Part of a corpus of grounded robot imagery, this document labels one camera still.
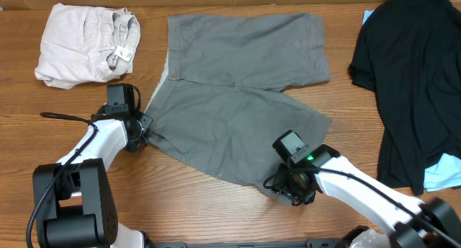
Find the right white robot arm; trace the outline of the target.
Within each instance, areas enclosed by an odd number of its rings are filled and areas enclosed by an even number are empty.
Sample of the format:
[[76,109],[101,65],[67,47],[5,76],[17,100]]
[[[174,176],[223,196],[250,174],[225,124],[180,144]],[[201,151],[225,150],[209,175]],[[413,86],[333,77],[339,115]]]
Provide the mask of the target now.
[[273,148],[282,163],[263,186],[289,198],[293,206],[312,203],[316,193],[323,193],[371,221],[391,247],[460,246],[460,218],[443,200],[425,203],[389,188],[327,145],[314,151],[282,143]]

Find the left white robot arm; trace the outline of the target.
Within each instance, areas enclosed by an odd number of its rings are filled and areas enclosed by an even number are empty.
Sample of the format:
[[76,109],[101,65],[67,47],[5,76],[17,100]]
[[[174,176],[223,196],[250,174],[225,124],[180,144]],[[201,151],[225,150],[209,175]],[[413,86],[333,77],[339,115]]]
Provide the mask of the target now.
[[139,110],[92,115],[86,135],[54,164],[32,174],[35,207],[26,244],[37,232],[40,247],[152,247],[146,232],[118,221],[107,177],[116,155],[147,143],[152,118]]

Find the grey shorts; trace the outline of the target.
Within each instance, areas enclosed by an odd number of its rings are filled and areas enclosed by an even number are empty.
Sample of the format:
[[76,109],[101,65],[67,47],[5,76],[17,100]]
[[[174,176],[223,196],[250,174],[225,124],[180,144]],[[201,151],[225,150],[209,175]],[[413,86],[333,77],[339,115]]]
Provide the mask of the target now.
[[331,119],[285,94],[330,81],[323,20],[309,13],[261,17],[185,14],[168,19],[168,53],[146,108],[148,141],[205,174],[262,188],[293,130],[311,148]]

